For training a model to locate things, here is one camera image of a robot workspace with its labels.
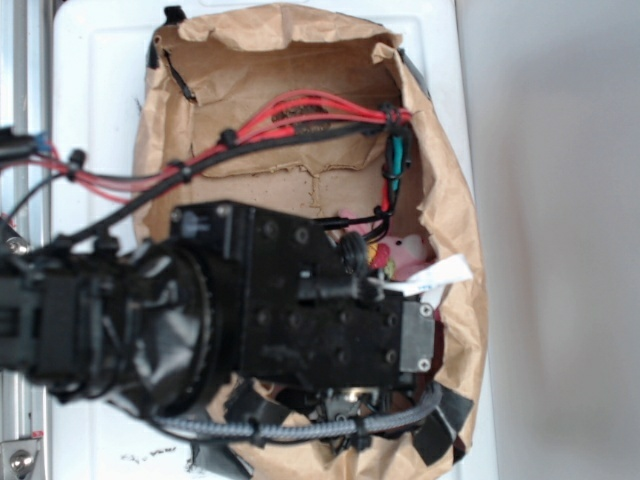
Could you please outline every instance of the gray wall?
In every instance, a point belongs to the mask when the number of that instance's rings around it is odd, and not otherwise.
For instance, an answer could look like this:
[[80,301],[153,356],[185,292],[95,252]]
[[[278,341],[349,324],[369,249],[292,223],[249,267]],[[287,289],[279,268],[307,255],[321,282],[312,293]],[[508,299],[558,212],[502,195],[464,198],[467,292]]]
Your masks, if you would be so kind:
[[640,2],[457,9],[500,478],[640,478]]

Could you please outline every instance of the aluminum frame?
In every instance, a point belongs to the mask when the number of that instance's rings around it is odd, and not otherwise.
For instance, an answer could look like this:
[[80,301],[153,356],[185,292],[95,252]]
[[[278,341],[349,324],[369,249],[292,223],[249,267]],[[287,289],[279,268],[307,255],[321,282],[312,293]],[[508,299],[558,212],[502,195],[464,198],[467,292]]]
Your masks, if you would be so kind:
[[[0,0],[0,126],[17,133],[51,128],[51,57],[54,4],[47,0]],[[12,169],[0,177],[0,209],[7,212],[48,173],[39,168]],[[16,229],[32,245],[49,241],[50,192],[38,194],[16,216]],[[51,404],[46,390],[22,375],[0,373],[0,440],[38,437],[42,467],[32,480],[50,479]]]

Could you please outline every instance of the pink plush toy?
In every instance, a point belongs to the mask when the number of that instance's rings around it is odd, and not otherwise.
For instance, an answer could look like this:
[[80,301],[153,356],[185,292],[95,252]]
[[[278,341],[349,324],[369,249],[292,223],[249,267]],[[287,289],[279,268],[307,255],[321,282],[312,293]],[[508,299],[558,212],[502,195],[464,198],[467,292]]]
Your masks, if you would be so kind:
[[[350,210],[340,210],[339,215],[345,218],[357,218]],[[366,224],[352,225],[347,231],[366,234],[370,226]],[[429,266],[428,250],[420,235],[412,234],[404,238],[387,235],[379,243],[369,245],[369,265],[371,268],[382,268],[392,280],[406,280],[414,273]]]

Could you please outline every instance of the screw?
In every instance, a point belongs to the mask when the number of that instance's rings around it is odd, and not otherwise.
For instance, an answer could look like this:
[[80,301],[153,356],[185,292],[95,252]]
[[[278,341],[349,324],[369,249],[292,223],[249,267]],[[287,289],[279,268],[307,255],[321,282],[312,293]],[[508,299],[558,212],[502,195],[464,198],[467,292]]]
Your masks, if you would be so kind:
[[274,222],[273,220],[268,220],[262,226],[262,233],[269,240],[275,240],[276,238],[278,238],[278,230],[279,230],[278,229],[278,224],[276,222]]
[[431,368],[431,362],[427,358],[421,358],[418,360],[418,370],[421,372],[428,372]]
[[300,227],[294,232],[293,238],[300,245],[306,245],[309,242],[309,230],[305,227]]
[[182,210],[179,209],[175,209],[173,212],[171,212],[171,221],[173,223],[177,223],[182,219]]
[[293,328],[298,328],[300,326],[300,323],[302,322],[298,314],[296,312],[291,312],[289,314],[289,325],[291,325]]
[[384,319],[384,324],[387,327],[395,327],[398,324],[398,316],[395,313],[390,313],[387,318]]
[[433,307],[428,303],[423,303],[420,305],[420,315],[423,317],[432,317],[433,316]]
[[226,217],[231,213],[231,207],[227,204],[218,205],[216,207],[216,215],[219,217]]
[[264,327],[267,323],[269,323],[269,310],[266,308],[258,310],[256,313],[256,322],[261,327]]
[[11,455],[9,465],[16,475],[24,476],[33,469],[33,456],[26,450],[18,450]]
[[387,353],[384,354],[384,361],[390,364],[396,363],[398,359],[398,354],[395,350],[388,350]]
[[342,364],[346,365],[347,363],[349,363],[349,354],[347,354],[347,352],[345,352],[342,348],[336,350],[336,358],[338,359],[338,362]]

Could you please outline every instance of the crumpled paper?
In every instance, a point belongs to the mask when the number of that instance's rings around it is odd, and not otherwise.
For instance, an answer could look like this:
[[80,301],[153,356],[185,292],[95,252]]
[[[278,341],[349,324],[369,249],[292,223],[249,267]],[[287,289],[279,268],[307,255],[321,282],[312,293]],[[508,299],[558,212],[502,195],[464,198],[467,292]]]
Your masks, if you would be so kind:
[[[442,367],[435,379],[474,400],[459,438],[471,447],[487,344],[487,300],[473,201],[433,105],[403,63],[401,37],[365,20],[308,7],[274,4],[188,19],[159,28],[158,66],[148,69],[136,142],[136,170],[155,173],[214,144],[277,94],[330,91],[366,107],[402,104],[413,112],[413,165],[403,177],[392,233],[420,233],[438,258],[463,254],[473,279],[451,286],[440,307]],[[176,80],[179,75],[183,84]],[[188,88],[185,95],[184,86]],[[135,217],[139,237],[168,233],[178,204],[230,199],[309,217],[348,207],[368,215],[382,189],[384,138],[362,136],[252,154],[211,168],[155,200]],[[224,395],[210,407],[221,419]],[[292,415],[291,422],[306,419]],[[319,442],[300,446],[234,445],[254,478],[434,479],[453,453],[425,465],[411,435],[374,438],[373,446],[333,457]]]

